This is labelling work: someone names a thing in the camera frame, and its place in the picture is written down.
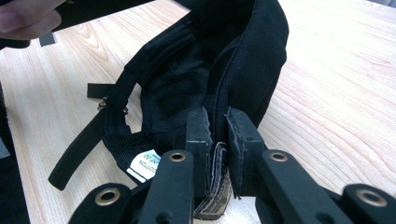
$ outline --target black webbing strap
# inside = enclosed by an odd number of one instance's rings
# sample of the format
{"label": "black webbing strap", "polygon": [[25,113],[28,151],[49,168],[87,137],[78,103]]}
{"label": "black webbing strap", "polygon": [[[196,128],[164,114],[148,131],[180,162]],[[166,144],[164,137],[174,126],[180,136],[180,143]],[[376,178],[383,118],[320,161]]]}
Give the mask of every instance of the black webbing strap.
{"label": "black webbing strap", "polygon": [[94,99],[102,99],[108,95],[111,90],[113,90],[114,84],[105,83],[88,83],[87,97]]}
{"label": "black webbing strap", "polygon": [[78,166],[100,142],[105,135],[105,118],[106,111],[103,109],[67,148],[49,176],[49,182],[55,188],[64,190]]}

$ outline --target white fabric label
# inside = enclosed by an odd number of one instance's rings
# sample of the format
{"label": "white fabric label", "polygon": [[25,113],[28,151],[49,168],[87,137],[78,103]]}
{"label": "white fabric label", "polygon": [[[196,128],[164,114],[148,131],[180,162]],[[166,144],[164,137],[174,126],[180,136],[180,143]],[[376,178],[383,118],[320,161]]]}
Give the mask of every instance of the white fabric label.
{"label": "white fabric label", "polygon": [[154,149],[142,152],[134,158],[127,172],[144,183],[155,176],[160,160],[161,157]]}

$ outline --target finger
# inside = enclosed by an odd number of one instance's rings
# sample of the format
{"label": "finger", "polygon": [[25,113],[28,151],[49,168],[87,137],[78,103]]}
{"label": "finger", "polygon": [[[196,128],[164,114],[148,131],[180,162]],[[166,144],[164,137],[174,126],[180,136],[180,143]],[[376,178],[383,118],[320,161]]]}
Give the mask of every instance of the finger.
{"label": "finger", "polygon": [[64,0],[13,0],[0,7],[0,32],[7,33],[37,23]]}
{"label": "finger", "polygon": [[59,26],[61,21],[61,15],[56,10],[52,10],[41,21],[6,34],[0,33],[0,38],[14,40],[36,39]]}

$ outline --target metal grommet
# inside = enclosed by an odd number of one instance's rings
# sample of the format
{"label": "metal grommet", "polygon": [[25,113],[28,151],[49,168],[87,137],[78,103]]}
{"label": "metal grommet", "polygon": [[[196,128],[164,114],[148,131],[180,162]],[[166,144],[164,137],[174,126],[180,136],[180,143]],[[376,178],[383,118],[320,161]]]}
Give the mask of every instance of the metal grommet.
{"label": "metal grommet", "polygon": [[184,155],[183,153],[174,153],[172,155],[169,156],[169,160],[171,161],[184,161],[186,160],[186,155]]}
{"label": "metal grommet", "polygon": [[99,206],[107,206],[113,204],[119,198],[120,191],[118,189],[104,189],[96,195],[95,202]]}
{"label": "metal grommet", "polygon": [[273,153],[271,153],[271,154],[270,154],[270,158],[271,158],[273,161],[286,161],[286,160],[288,159],[288,157],[287,157],[285,154],[280,153],[280,152],[273,152]]}
{"label": "metal grommet", "polygon": [[375,207],[385,207],[388,205],[384,197],[368,189],[358,189],[356,190],[356,195],[363,202]]}
{"label": "metal grommet", "polygon": [[102,101],[99,103],[98,110],[101,110],[106,107],[106,100],[107,100],[107,97],[104,97],[102,99]]}

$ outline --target table surface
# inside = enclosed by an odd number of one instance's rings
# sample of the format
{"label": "table surface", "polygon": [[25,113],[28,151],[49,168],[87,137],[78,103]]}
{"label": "table surface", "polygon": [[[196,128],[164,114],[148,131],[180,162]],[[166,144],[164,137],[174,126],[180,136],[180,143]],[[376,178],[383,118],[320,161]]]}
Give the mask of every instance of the table surface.
{"label": "table surface", "polygon": [[[288,61],[259,131],[323,187],[365,183],[396,196],[396,9],[364,0],[280,0]],[[0,51],[1,82],[32,223],[65,223],[92,189],[134,183],[100,143],[64,191],[47,178],[97,113],[88,82],[114,83],[152,37],[188,12],[159,0],[55,34],[57,44]],[[141,126],[138,89],[128,123]],[[253,198],[218,221],[259,223]]]}

